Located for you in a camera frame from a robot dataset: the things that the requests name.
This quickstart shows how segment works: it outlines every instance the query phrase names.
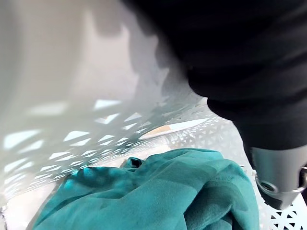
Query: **folded cloth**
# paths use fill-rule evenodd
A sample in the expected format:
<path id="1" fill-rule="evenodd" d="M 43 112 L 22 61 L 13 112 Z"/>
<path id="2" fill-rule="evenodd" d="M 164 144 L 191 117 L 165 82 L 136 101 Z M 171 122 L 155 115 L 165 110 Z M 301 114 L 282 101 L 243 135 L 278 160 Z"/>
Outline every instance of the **folded cloth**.
<path id="1" fill-rule="evenodd" d="M 177 149 L 67 177 L 35 230 L 258 230 L 253 187 L 219 152 Z"/>

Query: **white perforated plastic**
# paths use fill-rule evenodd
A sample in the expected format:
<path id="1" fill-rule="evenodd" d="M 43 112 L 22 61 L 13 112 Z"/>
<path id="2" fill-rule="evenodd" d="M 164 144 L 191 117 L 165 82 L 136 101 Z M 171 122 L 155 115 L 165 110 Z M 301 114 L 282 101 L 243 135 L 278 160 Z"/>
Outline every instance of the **white perforated plastic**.
<path id="1" fill-rule="evenodd" d="M 0 1 L 0 34 L 0 205 L 74 170 L 160 145 L 218 150 L 253 180 L 236 129 L 209 111 L 162 40 L 120 1 Z M 139 140 L 200 118 L 195 127 Z M 281 215 L 260 197 L 259 207 L 262 229 L 307 229 L 301 201 Z"/>

